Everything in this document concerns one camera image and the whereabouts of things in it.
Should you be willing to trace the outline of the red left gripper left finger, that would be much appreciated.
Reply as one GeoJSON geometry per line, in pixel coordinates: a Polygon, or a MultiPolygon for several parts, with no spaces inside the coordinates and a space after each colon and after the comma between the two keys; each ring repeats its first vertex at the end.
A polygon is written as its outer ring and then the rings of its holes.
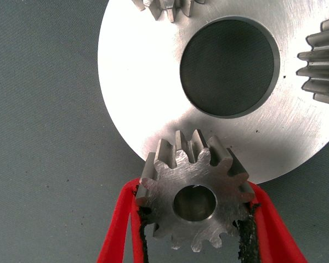
{"type": "Polygon", "coordinates": [[[135,196],[139,192],[139,179],[127,182],[121,189],[111,224],[97,262],[122,262],[128,223],[131,223],[133,261],[148,262],[145,226],[149,210],[139,207],[135,196]]]}

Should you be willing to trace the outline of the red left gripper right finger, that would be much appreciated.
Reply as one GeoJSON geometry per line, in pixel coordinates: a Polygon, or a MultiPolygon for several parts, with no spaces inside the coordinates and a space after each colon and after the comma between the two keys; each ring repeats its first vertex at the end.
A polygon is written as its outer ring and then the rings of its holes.
{"type": "Polygon", "coordinates": [[[238,221],[241,262],[307,262],[267,193],[250,183],[255,198],[248,205],[249,216],[238,221]]]}

